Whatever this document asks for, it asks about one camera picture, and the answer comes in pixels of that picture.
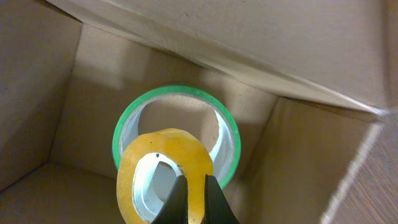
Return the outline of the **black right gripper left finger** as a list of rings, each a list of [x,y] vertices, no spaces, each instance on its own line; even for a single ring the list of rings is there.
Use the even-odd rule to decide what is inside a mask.
[[[177,177],[167,201],[152,224],[188,223],[188,183],[184,175]]]

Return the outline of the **yellow tape roll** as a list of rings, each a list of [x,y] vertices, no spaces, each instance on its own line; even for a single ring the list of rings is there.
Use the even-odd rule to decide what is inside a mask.
[[[164,155],[176,163],[187,178],[188,222],[201,223],[205,216],[205,176],[213,162],[203,144],[181,129],[163,129],[140,135],[123,152],[118,170],[116,195],[126,223],[145,223],[133,204],[133,180],[139,161],[147,154]]]

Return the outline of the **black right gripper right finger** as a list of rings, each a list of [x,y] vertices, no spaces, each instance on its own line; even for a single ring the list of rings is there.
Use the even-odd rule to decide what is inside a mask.
[[[239,224],[212,175],[205,177],[205,224]]]

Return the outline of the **brown cardboard box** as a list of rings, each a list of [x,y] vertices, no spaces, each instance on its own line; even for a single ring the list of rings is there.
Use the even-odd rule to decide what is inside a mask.
[[[169,85],[234,117],[239,222],[397,222],[396,1],[2,1],[1,222],[122,223],[114,129]]]

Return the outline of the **green tape roll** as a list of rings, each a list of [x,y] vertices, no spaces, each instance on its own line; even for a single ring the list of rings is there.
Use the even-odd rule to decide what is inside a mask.
[[[115,127],[112,141],[112,155],[116,168],[127,146],[138,137],[138,124],[143,109],[155,100],[171,95],[196,98],[209,104],[218,120],[218,139],[210,157],[215,165],[215,177],[223,189],[233,178],[241,157],[241,137],[238,126],[227,108],[209,93],[183,85],[168,85],[150,90],[136,98],[122,113]]]

